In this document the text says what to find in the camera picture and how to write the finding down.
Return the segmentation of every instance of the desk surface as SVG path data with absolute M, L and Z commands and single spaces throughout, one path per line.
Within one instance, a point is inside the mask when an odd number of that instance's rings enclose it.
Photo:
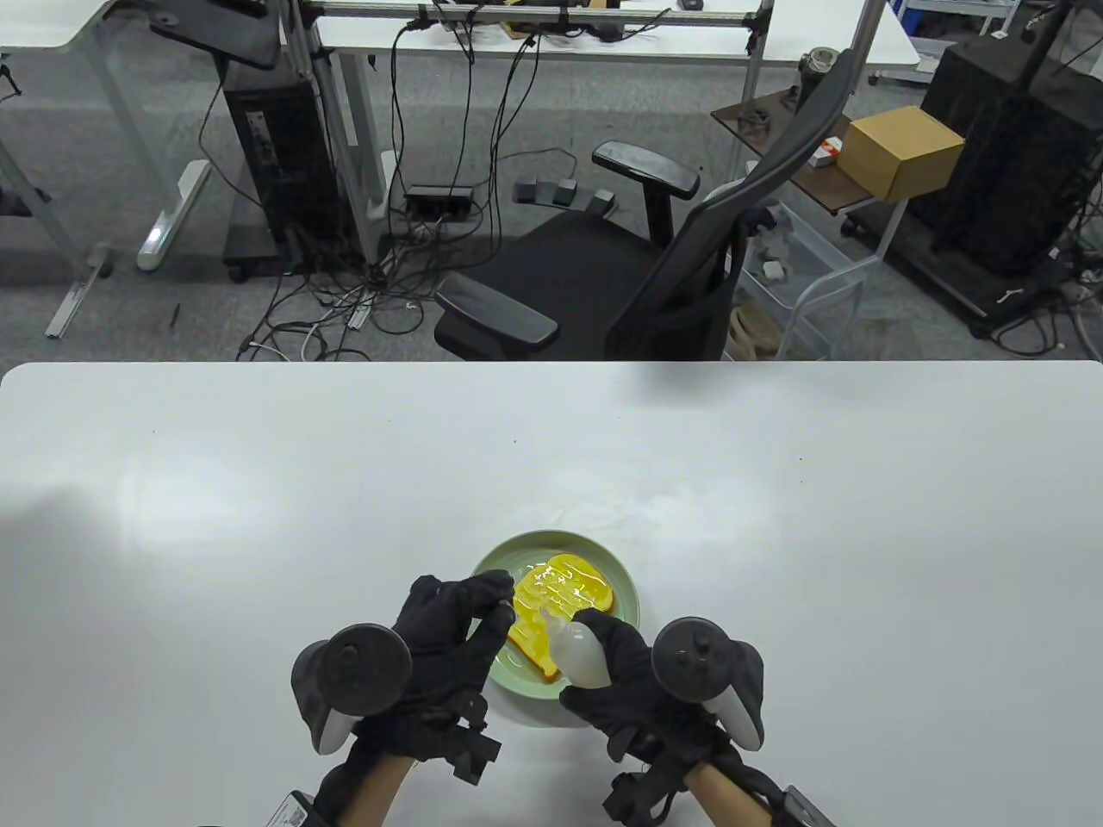
M 761 649 L 753 763 L 840 827 L 1094 827 L 1100 410 L 1092 363 L 17 368 L 6 819 L 264 825 L 330 764 L 300 647 L 559 527 L 649 638 L 702 613 Z M 608 827 L 601 738 L 488 694 L 499 763 L 418 767 L 388 827 Z
M 0 52 L 64 49 L 115 0 L 2 0 Z
M 633 9 L 671 7 L 673 0 L 627 0 Z M 754 11 L 757 0 L 706 0 L 711 10 Z M 814 46 L 846 49 L 854 37 L 863 0 L 778 0 L 770 35 L 767 65 L 794 66 Z M 318 32 L 322 43 L 343 51 L 387 52 L 405 21 L 383 18 L 322 18 Z M 475 31 L 475 53 L 496 56 L 516 54 L 520 41 L 511 40 L 500 25 Z M 398 42 L 401 52 L 439 54 L 459 51 L 454 35 L 439 25 L 424 32 L 407 32 Z M 544 37 L 540 56 L 574 60 L 713 63 L 747 62 L 747 31 L 689 26 L 660 26 L 622 43 L 602 43 L 597 37 Z M 867 65 L 869 68 L 914 66 L 915 49 L 891 10 L 881 17 Z

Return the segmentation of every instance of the white label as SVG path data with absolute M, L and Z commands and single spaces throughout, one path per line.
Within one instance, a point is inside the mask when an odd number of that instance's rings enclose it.
M 279 805 L 276 815 L 268 819 L 266 827 L 300 827 L 306 820 L 307 810 L 295 799 L 293 795 L 288 795 Z

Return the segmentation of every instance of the wooden shelf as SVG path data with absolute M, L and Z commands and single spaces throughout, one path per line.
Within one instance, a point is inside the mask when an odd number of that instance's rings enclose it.
M 795 97 L 789 92 L 754 98 L 713 112 L 713 117 L 739 141 L 763 155 L 793 120 Z M 746 112 L 747 117 L 740 120 Z M 843 138 L 850 119 L 840 115 L 832 135 Z M 836 164 L 812 169 L 802 167 L 791 179 L 803 193 L 832 215 L 869 201 L 874 196 L 858 186 Z

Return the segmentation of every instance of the chair seat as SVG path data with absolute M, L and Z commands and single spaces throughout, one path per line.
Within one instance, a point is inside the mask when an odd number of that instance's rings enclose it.
M 559 339 L 536 355 L 601 361 L 606 335 L 662 250 L 596 215 L 565 212 L 463 275 L 559 323 Z M 446 314 L 437 343 L 469 362 L 504 358 L 491 336 Z

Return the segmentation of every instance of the toast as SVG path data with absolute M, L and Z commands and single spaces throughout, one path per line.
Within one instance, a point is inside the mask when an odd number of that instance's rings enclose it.
M 582 609 L 609 612 L 613 601 L 612 586 L 593 566 L 577 555 L 556 555 L 532 569 L 515 587 L 513 608 L 517 620 L 510 629 L 510 640 L 550 683 L 559 667 L 549 653 L 540 608 L 570 621 Z

